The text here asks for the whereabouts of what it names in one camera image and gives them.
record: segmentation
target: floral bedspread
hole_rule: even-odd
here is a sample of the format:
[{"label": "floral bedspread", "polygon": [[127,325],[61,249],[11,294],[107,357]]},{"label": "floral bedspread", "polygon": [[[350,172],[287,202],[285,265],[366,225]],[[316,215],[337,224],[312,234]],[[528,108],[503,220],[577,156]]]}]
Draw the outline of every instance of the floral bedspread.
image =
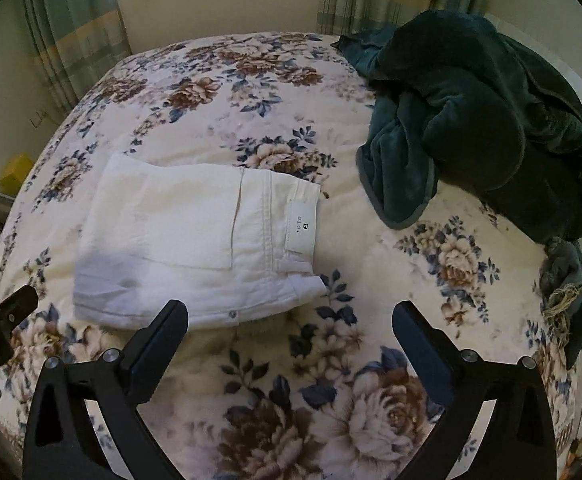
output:
[{"label": "floral bedspread", "polygon": [[[282,171],[322,185],[315,270],[328,295],[288,314],[187,335],[139,411],[187,480],[394,479],[440,416],[391,331],[412,300],[458,348],[542,371],[559,450],[574,372],[535,292],[542,247],[465,191],[440,183],[409,229],[376,216],[357,176],[374,95],[334,37],[267,33],[173,44],[113,68],[50,140],[0,239],[0,299],[25,283],[37,312],[0,369],[0,427],[21,449],[45,359],[97,358],[128,333],[72,315],[81,225],[109,156]],[[95,431],[127,476],[97,405]],[[453,474],[468,467],[486,406]]]}]

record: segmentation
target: back pocket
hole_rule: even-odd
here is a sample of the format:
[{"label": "back pocket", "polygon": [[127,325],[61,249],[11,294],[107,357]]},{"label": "back pocket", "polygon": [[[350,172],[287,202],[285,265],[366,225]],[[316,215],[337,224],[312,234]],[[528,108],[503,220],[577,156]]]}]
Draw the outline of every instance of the back pocket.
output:
[{"label": "back pocket", "polygon": [[135,219],[144,257],[172,266],[231,269],[243,171],[215,164],[152,169]]}]

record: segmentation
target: dark green cloth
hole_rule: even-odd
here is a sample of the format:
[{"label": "dark green cloth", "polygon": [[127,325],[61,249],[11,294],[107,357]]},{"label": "dark green cloth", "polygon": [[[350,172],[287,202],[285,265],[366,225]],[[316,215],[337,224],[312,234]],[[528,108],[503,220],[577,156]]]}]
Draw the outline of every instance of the dark green cloth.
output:
[{"label": "dark green cloth", "polygon": [[337,47],[378,92],[357,164],[389,227],[417,220],[441,171],[537,242],[582,236],[582,105],[548,62],[446,10]]}]

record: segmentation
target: folded white pants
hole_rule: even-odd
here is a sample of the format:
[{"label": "folded white pants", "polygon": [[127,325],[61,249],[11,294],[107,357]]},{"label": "folded white pants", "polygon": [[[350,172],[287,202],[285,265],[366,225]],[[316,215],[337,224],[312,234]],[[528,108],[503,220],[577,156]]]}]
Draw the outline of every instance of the folded white pants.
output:
[{"label": "folded white pants", "polygon": [[168,300],[189,326],[236,325],[325,294],[313,275],[320,187],[287,174],[116,154],[82,229],[75,315],[147,326]]}]

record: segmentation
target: yellow box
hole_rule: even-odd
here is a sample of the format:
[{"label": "yellow box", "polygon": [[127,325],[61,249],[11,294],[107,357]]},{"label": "yellow box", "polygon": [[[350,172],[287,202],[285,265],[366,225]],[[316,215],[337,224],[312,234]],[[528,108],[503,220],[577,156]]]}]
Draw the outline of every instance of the yellow box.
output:
[{"label": "yellow box", "polygon": [[0,177],[2,191],[11,196],[17,195],[32,168],[33,162],[25,153],[14,156],[2,170]]}]

